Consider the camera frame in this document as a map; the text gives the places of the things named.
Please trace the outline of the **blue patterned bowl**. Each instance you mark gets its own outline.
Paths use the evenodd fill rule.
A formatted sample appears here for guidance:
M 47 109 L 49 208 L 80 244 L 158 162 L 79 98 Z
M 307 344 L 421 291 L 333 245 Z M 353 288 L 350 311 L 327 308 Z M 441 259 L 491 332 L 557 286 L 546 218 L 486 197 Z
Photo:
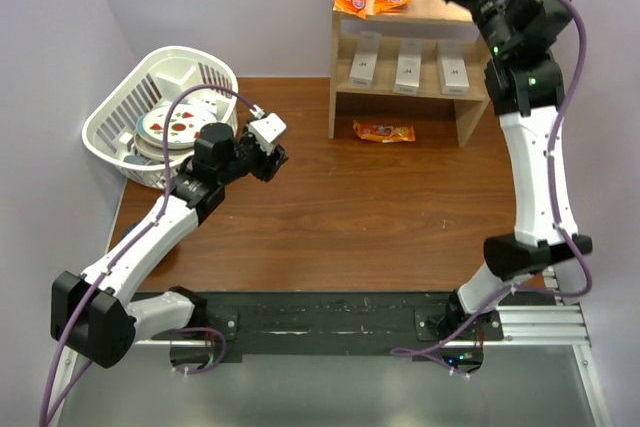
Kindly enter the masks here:
M 127 235 L 129 235 L 139 224 L 140 224 L 140 221 L 137 221 L 137 222 L 131 224 L 129 227 L 127 227 L 125 229 L 125 231 L 123 232 L 120 240 L 123 240 Z

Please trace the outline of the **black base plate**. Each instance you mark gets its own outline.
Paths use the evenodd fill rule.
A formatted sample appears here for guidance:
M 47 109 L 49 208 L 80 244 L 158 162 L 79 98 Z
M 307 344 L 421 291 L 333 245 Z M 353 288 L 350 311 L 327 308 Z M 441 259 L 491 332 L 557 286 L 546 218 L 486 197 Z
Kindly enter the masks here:
M 385 356 L 439 342 L 447 292 L 203 292 L 205 325 L 245 355 Z

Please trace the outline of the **white Harry's razor box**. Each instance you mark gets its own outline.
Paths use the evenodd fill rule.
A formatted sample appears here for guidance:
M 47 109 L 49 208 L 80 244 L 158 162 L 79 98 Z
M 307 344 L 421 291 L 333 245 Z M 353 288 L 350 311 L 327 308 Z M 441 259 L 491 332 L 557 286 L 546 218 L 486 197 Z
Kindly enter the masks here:
M 376 32 L 362 31 L 359 34 L 349 73 L 350 85 L 371 87 L 381 38 L 382 35 Z

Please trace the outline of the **painted fruit plate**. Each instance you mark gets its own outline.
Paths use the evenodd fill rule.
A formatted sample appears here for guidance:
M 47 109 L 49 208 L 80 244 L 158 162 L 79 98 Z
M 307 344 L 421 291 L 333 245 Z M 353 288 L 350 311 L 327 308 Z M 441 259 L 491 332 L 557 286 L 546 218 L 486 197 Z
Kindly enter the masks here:
M 215 115 L 207 109 L 180 103 L 169 115 L 171 105 L 161 105 L 143 116 L 136 123 L 138 135 L 149 143 L 162 147 L 164 132 L 167 132 L 168 148 L 190 149 L 207 124 L 217 123 Z

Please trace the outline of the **wooden shelf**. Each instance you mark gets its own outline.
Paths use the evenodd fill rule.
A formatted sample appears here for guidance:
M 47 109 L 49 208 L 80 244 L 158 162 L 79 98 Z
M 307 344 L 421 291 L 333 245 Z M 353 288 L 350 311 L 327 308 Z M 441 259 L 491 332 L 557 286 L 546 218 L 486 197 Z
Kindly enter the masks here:
M 457 6 L 446 5 L 441 0 L 411 0 L 408 5 L 399 9 L 376 13 L 373 10 L 373 1 L 367 0 L 366 17 L 362 20 L 363 28 L 373 32 L 380 27 L 394 26 L 399 28 L 400 32 L 397 36 L 384 35 L 381 38 L 372 86 L 363 88 L 352 85 L 349 82 L 349 73 L 357 50 L 358 36 L 344 33 L 342 24 L 345 21 L 356 21 L 358 18 L 339 11 L 332 13 L 328 137 L 335 137 L 340 93 L 393 93 L 400 43 L 403 38 L 409 36 L 408 30 L 414 28 L 416 36 L 425 40 L 419 88 L 415 96 L 452 101 L 458 145 L 466 146 L 489 103 L 483 75 L 489 52 L 480 38 L 475 38 L 472 42 L 462 38 L 462 34 L 473 27 L 470 14 Z M 459 39 L 462 43 L 470 83 L 469 91 L 464 95 L 445 94 L 439 84 L 436 46 L 439 39 L 446 38 Z

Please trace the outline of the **white plastic basket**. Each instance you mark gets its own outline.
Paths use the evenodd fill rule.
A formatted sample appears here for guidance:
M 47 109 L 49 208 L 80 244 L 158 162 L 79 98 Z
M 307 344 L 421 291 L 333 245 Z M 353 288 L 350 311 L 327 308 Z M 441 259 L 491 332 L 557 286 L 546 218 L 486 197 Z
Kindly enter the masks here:
M 86 149 L 111 164 L 130 180 L 154 189 L 165 186 L 164 162 L 140 166 L 123 161 L 138 135 L 136 123 L 150 110 L 172 103 L 179 94 L 199 84 L 236 91 L 238 81 L 222 60 L 197 49 L 167 46 L 143 58 L 84 123 L 81 138 Z M 237 99 L 220 90 L 201 90 L 181 101 L 212 112 L 217 122 L 238 128 Z M 172 174 L 181 161 L 171 162 Z

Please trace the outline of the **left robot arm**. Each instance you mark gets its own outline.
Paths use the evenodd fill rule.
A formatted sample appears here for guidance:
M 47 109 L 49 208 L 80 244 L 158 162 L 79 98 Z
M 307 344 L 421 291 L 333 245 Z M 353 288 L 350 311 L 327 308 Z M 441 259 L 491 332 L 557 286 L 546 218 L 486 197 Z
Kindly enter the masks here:
M 252 175 L 268 182 L 286 161 L 279 138 L 286 125 L 271 113 L 246 123 L 240 136 L 223 123 L 205 125 L 173 178 L 168 195 L 110 252 L 80 274 L 63 272 L 51 295 L 51 336 L 95 364 L 117 364 L 131 346 L 176 331 L 185 339 L 207 327 L 206 302 L 174 287 L 136 301 L 143 280 L 224 201 L 230 183 Z

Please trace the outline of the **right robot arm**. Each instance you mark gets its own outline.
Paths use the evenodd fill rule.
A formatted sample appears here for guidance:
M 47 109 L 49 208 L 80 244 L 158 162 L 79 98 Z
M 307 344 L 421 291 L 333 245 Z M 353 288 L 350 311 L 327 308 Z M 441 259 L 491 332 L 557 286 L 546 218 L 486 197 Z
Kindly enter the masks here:
M 480 315 L 544 269 L 586 263 L 593 243 L 572 214 L 562 128 L 586 60 L 573 0 L 443 0 L 466 9 L 490 54 L 485 84 L 507 144 L 516 195 L 512 232 L 489 237 L 484 262 L 454 290 L 441 337 L 469 339 Z

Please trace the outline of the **stacked plates underneath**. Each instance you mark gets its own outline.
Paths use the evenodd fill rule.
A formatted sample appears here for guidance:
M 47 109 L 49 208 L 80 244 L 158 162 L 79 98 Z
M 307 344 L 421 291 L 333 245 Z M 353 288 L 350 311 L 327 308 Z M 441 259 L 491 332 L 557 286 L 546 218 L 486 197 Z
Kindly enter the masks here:
M 192 149 L 169 150 L 169 162 L 183 161 L 193 153 Z M 123 161 L 140 166 L 159 165 L 164 162 L 164 152 L 161 147 L 135 135 L 132 150 L 124 156 Z

